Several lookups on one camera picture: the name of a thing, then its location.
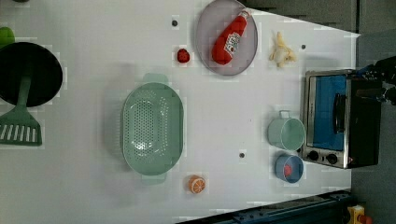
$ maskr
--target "bottle label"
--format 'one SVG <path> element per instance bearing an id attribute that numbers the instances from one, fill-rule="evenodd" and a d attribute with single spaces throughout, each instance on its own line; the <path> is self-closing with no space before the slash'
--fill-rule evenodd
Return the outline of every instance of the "bottle label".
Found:
<path id="1" fill-rule="evenodd" d="M 238 43 L 240 38 L 241 36 L 236 32 L 229 34 L 227 37 L 227 41 L 224 45 L 224 50 L 227 51 L 228 54 L 230 54 L 231 58 L 238 50 Z"/>

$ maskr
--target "blue bowl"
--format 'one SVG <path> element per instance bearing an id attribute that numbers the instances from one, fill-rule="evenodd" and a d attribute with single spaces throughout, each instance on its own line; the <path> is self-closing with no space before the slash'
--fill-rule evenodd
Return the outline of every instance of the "blue bowl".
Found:
<path id="1" fill-rule="evenodd" d="M 285 165 L 289 165 L 291 167 L 291 174 L 289 176 L 285 176 Z M 276 177 L 278 177 L 279 179 L 294 184 L 299 181 L 301 176 L 303 175 L 304 164 L 300 157 L 284 154 L 277 158 L 275 172 Z"/>

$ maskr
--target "table surface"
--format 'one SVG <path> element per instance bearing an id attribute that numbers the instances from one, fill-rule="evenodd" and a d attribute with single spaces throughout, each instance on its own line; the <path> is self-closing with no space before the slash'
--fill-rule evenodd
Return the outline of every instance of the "table surface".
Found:
<path id="1" fill-rule="evenodd" d="M 278 110 L 299 117 L 305 71 L 355 66 L 357 36 L 253 11 L 256 58 L 244 73 L 223 77 L 194 53 L 194 29 L 210 2 L 0 2 L 0 25 L 53 52 L 65 77 L 52 101 L 30 109 L 43 146 L 0 146 L 1 223 L 175 223 L 350 188 L 349 170 L 310 162 L 297 184 L 277 179 L 274 163 L 285 151 L 265 136 Z M 278 31 L 299 59 L 282 69 L 268 61 Z M 191 53 L 187 65 L 175 61 L 180 46 Z M 183 153 L 156 185 L 120 150 L 122 105 L 146 73 L 167 75 L 185 108 Z M 11 108 L 0 101 L 1 114 Z M 206 179 L 201 194 L 186 190 L 190 175 Z"/>

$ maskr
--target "red bottle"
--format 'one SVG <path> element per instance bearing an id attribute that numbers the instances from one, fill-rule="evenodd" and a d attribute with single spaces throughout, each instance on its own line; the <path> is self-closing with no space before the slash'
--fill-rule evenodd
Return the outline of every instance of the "red bottle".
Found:
<path id="1" fill-rule="evenodd" d="M 212 59 L 216 63 L 224 65 L 233 59 L 233 55 L 238 49 L 241 35 L 247 27 L 249 17 L 248 8 L 244 8 L 218 37 L 212 49 Z"/>

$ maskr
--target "purple plate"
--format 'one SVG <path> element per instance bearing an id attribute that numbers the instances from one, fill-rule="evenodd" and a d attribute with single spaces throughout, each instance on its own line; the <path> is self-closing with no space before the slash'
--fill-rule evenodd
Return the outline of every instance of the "purple plate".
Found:
<path id="1" fill-rule="evenodd" d="M 219 35 L 238 16 L 244 5 L 235 0 L 216 0 L 201 14 L 196 30 L 195 45 L 204 65 L 211 71 L 234 76 L 245 71 L 257 51 L 258 34 L 253 18 L 247 19 L 247 28 L 239 42 L 238 51 L 230 63 L 221 65 L 212 59 L 211 51 Z"/>

